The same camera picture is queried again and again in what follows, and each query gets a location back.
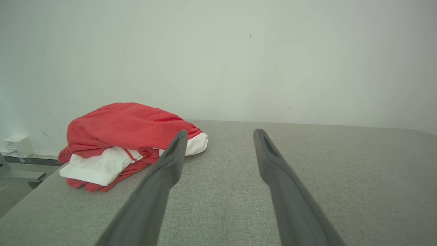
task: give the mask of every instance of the red stripe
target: red stripe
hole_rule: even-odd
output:
[[[126,153],[128,154],[128,156],[134,161],[135,158],[132,156],[132,154],[129,152],[129,150],[124,149],[126,151]]]

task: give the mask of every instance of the white cloth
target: white cloth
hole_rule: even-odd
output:
[[[208,144],[208,135],[206,135],[206,133],[204,132],[197,134],[191,139],[188,139],[185,156],[197,155],[199,153],[202,153],[206,149],[207,144]],[[164,151],[165,150],[160,149],[160,156],[163,155]]]
[[[107,186],[131,163],[142,159],[135,150],[127,150],[132,155],[132,160],[125,149],[113,146],[107,148],[102,155],[83,158],[73,154],[70,162],[63,167],[59,174],[62,177],[82,180],[98,185]]]

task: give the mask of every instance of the folded clothing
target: folded clothing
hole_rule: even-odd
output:
[[[86,190],[106,191],[155,163],[182,129],[188,132],[185,155],[203,152],[208,136],[177,115],[138,103],[101,107],[68,126],[68,146],[58,162],[69,164],[59,173],[75,188],[85,184]]]
[[[88,158],[76,154],[71,156],[69,164],[63,167],[59,174],[64,178],[79,179],[98,185],[107,186],[129,165],[143,156],[135,150],[123,149],[118,146],[107,148],[102,155]]]
[[[143,170],[144,168],[146,168],[147,166],[149,166],[151,163],[148,163],[146,161],[139,160],[133,164],[130,164],[126,169],[124,169],[119,175],[118,177],[109,185],[107,186],[103,186],[103,185],[98,185],[98,184],[94,184],[94,183],[89,183],[89,182],[85,182],[82,180],[77,180],[77,179],[69,179],[67,178],[67,184],[73,186],[75,189],[81,187],[82,185],[85,185],[84,188],[85,190],[88,190],[90,192],[96,191],[96,190],[101,190],[103,192],[107,192],[111,187],[113,187],[116,183],[122,181],[123,179],[129,177],[130,175],[139,172],[141,170]]]

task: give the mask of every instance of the gray table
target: gray table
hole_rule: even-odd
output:
[[[365,127],[192,120],[208,148],[187,157],[160,245],[278,245],[253,130],[267,131],[348,245],[437,245],[437,137]],[[93,245],[145,169],[108,192],[55,172],[0,220],[0,245]]]

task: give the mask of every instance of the power outlet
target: power outlet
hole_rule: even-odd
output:
[[[9,152],[17,150],[16,154],[18,157],[27,158],[31,154],[35,153],[32,143],[27,136],[14,135],[3,140],[3,142]]]

